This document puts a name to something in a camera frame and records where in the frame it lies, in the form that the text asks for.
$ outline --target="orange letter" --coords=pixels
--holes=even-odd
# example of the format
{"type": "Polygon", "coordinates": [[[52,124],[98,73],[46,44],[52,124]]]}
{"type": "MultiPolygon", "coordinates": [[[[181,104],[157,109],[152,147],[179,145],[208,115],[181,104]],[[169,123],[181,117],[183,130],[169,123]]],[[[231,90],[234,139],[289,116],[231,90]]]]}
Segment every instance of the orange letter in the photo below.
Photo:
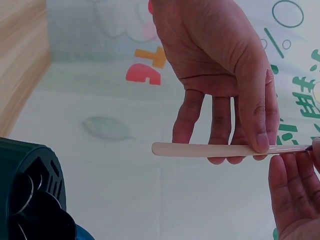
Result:
{"type": "Polygon", "coordinates": [[[152,60],[152,66],[158,69],[163,69],[165,67],[166,60],[167,60],[165,51],[160,46],[156,48],[156,52],[136,49],[134,56],[138,58],[152,60]]]}
{"type": "Polygon", "coordinates": [[[142,63],[133,64],[126,72],[125,79],[130,82],[145,83],[149,79],[151,85],[161,84],[161,75],[152,67],[142,63]]]}

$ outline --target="red letter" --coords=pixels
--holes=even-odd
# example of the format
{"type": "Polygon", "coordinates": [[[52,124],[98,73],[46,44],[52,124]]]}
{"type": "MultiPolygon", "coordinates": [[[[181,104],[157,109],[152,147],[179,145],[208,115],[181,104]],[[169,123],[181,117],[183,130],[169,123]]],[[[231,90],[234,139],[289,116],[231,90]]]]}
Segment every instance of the red letter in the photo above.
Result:
{"type": "Polygon", "coordinates": [[[149,79],[151,85],[161,85],[160,73],[142,63],[133,64],[126,72],[125,79],[136,83],[145,83],[149,79]]]}

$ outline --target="popsicle stick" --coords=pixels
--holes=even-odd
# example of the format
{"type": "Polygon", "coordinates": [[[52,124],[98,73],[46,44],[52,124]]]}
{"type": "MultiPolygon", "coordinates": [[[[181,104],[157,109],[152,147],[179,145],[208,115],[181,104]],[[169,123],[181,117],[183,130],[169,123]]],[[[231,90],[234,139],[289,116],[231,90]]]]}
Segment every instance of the popsicle stick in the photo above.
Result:
{"type": "Polygon", "coordinates": [[[154,155],[162,157],[214,158],[245,157],[269,154],[304,152],[310,145],[271,145],[265,153],[258,153],[248,145],[207,145],[155,142],[151,146],[154,155]]]}

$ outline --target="finger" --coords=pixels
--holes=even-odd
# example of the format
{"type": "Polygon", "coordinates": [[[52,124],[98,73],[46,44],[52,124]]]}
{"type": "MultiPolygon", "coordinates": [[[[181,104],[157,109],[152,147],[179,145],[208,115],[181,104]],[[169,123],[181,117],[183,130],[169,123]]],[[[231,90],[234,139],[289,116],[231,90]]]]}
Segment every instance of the finger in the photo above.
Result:
{"type": "MultiPolygon", "coordinates": [[[[231,133],[231,106],[229,97],[212,97],[212,122],[209,144],[228,145],[231,133]]],[[[208,160],[221,164],[225,157],[209,157],[208,160]]]]}
{"type": "MultiPolygon", "coordinates": [[[[246,55],[253,55],[255,49],[248,49],[246,55]]],[[[242,127],[253,149],[260,153],[269,149],[265,101],[268,68],[264,58],[265,56],[257,54],[252,58],[246,57],[239,61],[241,64],[236,72],[242,127]]]]}
{"type": "Polygon", "coordinates": [[[266,72],[265,85],[265,124],[266,134],[270,145],[275,145],[277,141],[280,114],[278,108],[277,94],[275,88],[274,74],[269,68],[266,72]]]}
{"type": "Polygon", "coordinates": [[[281,155],[286,169],[287,185],[292,204],[299,212],[301,219],[313,218],[317,215],[307,195],[303,180],[299,174],[296,156],[293,153],[281,155]]]}
{"type": "Polygon", "coordinates": [[[292,205],[285,163],[279,155],[273,156],[270,160],[268,181],[272,211],[280,236],[289,225],[300,218],[299,213],[292,205]]]}
{"type": "Polygon", "coordinates": [[[196,90],[186,90],[184,101],[173,126],[172,142],[188,144],[199,119],[205,94],[196,90]]]}
{"type": "Polygon", "coordinates": [[[310,152],[310,155],[315,169],[320,173],[320,138],[316,137],[312,141],[312,152],[310,152]]]}
{"type": "MultiPolygon", "coordinates": [[[[245,132],[242,129],[241,121],[239,117],[239,99],[234,98],[234,133],[231,140],[232,145],[248,145],[248,140],[246,138],[245,132]]],[[[231,164],[239,164],[244,159],[243,156],[228,157],[227,160],[231,164]]]]}
{"type": "Polygon", "coordinates": [[[307,152],[297,153],[296,164],[309,201],[317,213],[320,213],[320,181],[315,173],[314,165],[309,154],[307,152]]]}

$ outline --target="hand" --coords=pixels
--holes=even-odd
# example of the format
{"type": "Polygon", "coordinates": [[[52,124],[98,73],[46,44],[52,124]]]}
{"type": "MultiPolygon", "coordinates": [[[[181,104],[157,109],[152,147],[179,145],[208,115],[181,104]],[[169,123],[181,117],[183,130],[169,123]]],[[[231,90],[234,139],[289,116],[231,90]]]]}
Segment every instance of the hand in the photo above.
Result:
{"type": "MultiPolygon", "coordinates": [[[[167,60],[185,89],[173,127],[174,143],[189,143],[206,94],[212,96],[209,144],[265,152],[276,143],[279,110],[270,63],[243,11],[233,0],[152,0],[153,21],[167,60]]],[[[242,157],[228,161],[238,164],[242,157]]],[[[209,159],[220,164],[224,158],[209,159]]]]}
{"type": "Polygon", "coordinates": [[[269,167],[272,211],[279,240],[320,239],[320,138],[313,152],[274,156],[269,167]]]}

